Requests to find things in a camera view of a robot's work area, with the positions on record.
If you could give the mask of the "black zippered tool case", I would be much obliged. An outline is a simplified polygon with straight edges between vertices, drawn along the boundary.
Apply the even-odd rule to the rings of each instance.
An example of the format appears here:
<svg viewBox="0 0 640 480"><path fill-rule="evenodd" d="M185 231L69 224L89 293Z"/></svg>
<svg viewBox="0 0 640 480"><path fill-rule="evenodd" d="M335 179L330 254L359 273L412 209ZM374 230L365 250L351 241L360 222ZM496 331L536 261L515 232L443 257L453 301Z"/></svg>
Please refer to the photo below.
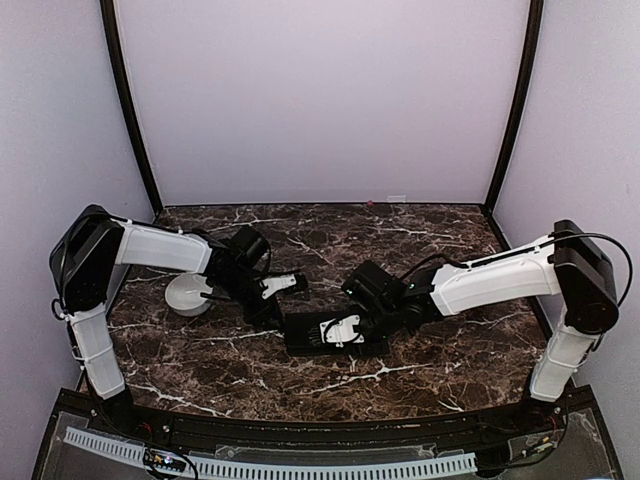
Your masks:
<svg viewBox="0 0 640 480"><path fill-rule="evenodd" d="M284 338L290 356L387 355L389 341L367 339L362 332L366 317L359 311L286 314Z"/></svg>

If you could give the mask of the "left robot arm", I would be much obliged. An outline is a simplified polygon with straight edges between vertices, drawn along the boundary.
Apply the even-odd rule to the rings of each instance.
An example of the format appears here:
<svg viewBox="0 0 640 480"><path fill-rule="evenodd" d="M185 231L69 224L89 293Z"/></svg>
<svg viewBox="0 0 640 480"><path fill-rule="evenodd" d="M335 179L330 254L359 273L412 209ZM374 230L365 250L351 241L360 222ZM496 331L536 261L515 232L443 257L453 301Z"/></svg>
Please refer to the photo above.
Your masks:
<svg viewBox="0 0 640 480"><path fill-rule="evenodd" d="M201 299L220 287L243 309L246 323L282 329L277 296L307 289L304 274L271 271L271 246L251 226L215 239L202 230L172 231L86 207L49 257L56 298L54 316L67 323L76 360L102 400L101 417L120 436L141 427L140 412L119 398L127 389L108 327L106 302L113 269L141 265L181 272L203 280Z"/></svg>

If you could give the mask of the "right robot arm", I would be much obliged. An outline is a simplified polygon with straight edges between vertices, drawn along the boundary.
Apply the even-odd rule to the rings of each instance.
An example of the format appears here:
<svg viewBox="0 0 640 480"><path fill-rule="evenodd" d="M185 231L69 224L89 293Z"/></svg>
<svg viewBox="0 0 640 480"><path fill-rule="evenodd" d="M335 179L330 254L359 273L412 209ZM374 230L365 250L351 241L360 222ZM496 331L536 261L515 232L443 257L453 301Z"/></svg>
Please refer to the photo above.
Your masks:
<svg viewBox="0 0 640 480"><path fill-rule="evenodd" d="M477 307L559 295L561 318L531 374L530 396L510 413L511 426L530 434L547 420L548 403L561 397L570 377L617 323L629 294L616 290L612 261L597 240L617 242L561 220L550 234L519 248L464 262L436 253L400 277L365 261L342 285L360 312L334 314L313 331L324 346L363 346Z"/></svg>

